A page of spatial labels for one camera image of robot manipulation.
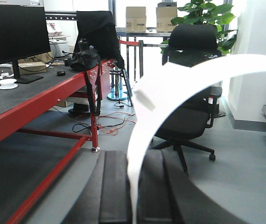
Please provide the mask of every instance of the black padded seat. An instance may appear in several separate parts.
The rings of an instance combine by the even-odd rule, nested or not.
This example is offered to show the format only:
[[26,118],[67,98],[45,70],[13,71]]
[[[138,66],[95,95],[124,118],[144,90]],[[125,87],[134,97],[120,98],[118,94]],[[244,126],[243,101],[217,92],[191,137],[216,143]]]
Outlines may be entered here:
[[161,125],[155,136],[162,139],[181,141],[194,139],[201,136],[205,130],[205,124],[210,119],[206,112],[178,107]]

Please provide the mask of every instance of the potted plant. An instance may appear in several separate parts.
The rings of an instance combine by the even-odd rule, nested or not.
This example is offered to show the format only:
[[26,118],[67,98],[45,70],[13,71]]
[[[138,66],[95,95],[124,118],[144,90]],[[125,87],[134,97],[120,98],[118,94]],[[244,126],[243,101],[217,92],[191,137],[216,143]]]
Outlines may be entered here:
[[178,7],[179,11],[188,13],[184,17],[175,17],[171,20],[172,24],[212,24],[215,27],[218,49],[223,54],[230,52],[237,39],[237,34],[228,38],[230,32],[236,30],[224,30],[224,25],[229,24],[235,15],[230,12],[233,5],[215,5],[213,0],[191,0],[183,7]]

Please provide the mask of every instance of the black office chair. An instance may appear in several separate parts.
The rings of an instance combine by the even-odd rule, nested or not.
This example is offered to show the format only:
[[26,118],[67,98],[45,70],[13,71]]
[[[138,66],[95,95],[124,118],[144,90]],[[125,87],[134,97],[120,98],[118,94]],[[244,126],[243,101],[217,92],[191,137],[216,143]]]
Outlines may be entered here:
[[[213,26],[178,25],[169,38],[169,47],[164,50],[164,56],[168,58],[169,62],[189,67],[221,56],[221,52],[217,50]],[[181,146],[209,152],[209,159],[214,161],[216,156],[213,149],[196,144],[190,140],[200,137],[206,128],[213,126],[217,99],[221,94],[221,87],[210,86],[179,106],[165,120],[155,134],[155,136],[166,141],[152,148],[163,149],[173,146],[173,149],[177,151],[180,157],[186,173],[187,164]]]

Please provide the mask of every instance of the chair base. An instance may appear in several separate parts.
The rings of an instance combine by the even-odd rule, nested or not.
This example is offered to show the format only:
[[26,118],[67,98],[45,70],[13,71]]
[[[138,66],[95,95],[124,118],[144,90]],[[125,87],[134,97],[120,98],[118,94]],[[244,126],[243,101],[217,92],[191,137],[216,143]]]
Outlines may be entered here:
[[186,174],[188,174],[188,168],[187,168],[187,163],[186,163],[186,160],[185,160],[185,157],[184,157],[184,153],[183,153],[183,150],[182,150],[181,146],[187,146],[187,147],[190,147],[190,148],[195,148],[195,149],[198,149],[198,150],[201,150],[201,151],[208,152],[208,153],[210,153],[209,160],[215,161],[215,159],[216,159],[214,149],[211,149],[209,147],[196,144],[196,143],[194,143],[192,141],[189,141],[189,140],[181,140],[181,141],[166,140],[166,141],[164,141],[164,142],[162,142],[162,143],[160,143],[160,144],[158,144],[156,146],[153,146],[151,149],[164,149],[164,148],[167,148],[169,146],[173,146],[173,149],[178,153],[180,161],[181,161],[181,164],[182,164],[182,167],[183,167],[184,172]]

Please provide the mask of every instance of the black monitor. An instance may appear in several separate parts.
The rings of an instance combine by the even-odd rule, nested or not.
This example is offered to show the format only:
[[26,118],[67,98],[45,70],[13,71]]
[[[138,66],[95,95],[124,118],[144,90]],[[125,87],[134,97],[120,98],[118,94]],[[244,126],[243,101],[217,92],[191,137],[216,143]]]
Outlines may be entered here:
[[50,51],[44,7],[0,6],[0,64],[11,62],[17,83],[42,76],[20,76],[18,60]]

